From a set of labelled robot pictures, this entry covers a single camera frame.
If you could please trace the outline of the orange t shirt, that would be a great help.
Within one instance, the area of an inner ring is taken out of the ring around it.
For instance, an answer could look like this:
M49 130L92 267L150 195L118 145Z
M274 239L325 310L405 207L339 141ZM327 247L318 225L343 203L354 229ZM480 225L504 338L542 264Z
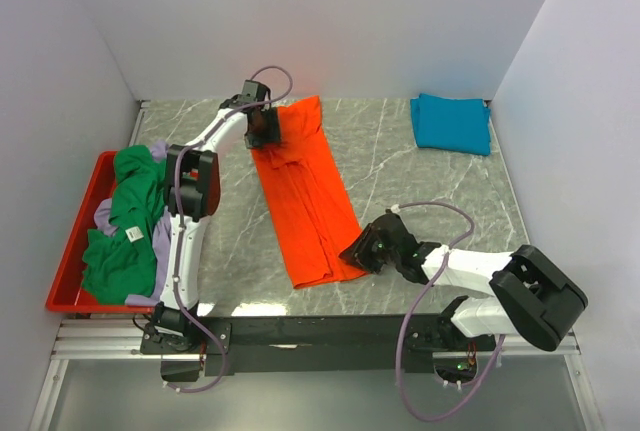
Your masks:
M361 227L324 134L320 98L280 107L277 114L281 142L251 154L292 286L363 277L339 258Z

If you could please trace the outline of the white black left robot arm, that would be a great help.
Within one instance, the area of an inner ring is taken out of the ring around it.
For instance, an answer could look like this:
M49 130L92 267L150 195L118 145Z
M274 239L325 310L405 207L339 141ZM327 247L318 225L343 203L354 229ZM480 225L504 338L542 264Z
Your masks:
M168 269L143 332L143 354L186 353L209 340L196 318L202 244L221 199L220 160L239 140L248 147L280 140L271 90L254 78L220 105L197 137L169 147L164 184L171 225Z

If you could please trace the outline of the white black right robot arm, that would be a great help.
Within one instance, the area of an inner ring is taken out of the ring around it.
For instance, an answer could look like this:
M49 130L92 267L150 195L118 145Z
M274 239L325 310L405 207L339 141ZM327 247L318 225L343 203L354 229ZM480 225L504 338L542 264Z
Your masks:
M588 306L585 292L535 246L496 253L419 241L391 210L340 258L369 274L392 265L409 282L465 289L438 317L440 341L452 350L479 336L519 335L551 352Z

